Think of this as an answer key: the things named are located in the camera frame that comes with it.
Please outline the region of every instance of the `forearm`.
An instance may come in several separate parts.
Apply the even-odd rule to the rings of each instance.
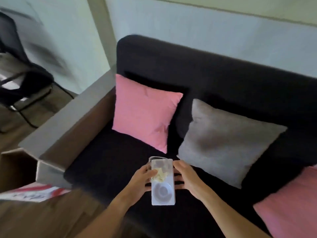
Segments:
[[[120,227],[129,205],[117,196],[76,238],[111,238]]]
[[[236,212],[206,184],[200,186],[198,198],[209,210],[226,238],[270,237]]]

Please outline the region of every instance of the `gray pillow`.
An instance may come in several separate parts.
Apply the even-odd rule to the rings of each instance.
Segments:
[[[252,164],[287,127],[232,114],[198,99],[179,158],[241,188]]]

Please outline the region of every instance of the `person's left arm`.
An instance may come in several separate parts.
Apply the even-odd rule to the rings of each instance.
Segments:
[[[125,213],[151,186],[145,186],[157,170],[148,170],[149,164],[142,166],[132,176],[129,184],[112,200],[108,208],[87,226],[76,238],[111,238],[120,227]]]

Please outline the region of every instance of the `white plastic container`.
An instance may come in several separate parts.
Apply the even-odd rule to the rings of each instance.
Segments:
[[[152,205],[175,205],[173,160],[153,156],[149,161],[151,169],[161,168],[166,175],[163,182],[151,180]]]

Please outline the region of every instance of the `person's left hand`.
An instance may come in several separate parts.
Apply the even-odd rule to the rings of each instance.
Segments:
[[[151,190],[151,186],[145,186],[150,179],[157,174],[157,170],[149,170],[150,164],[143,165],[132,176],[127,186],[118,194],[128,207],[134,205],[146,191]]]

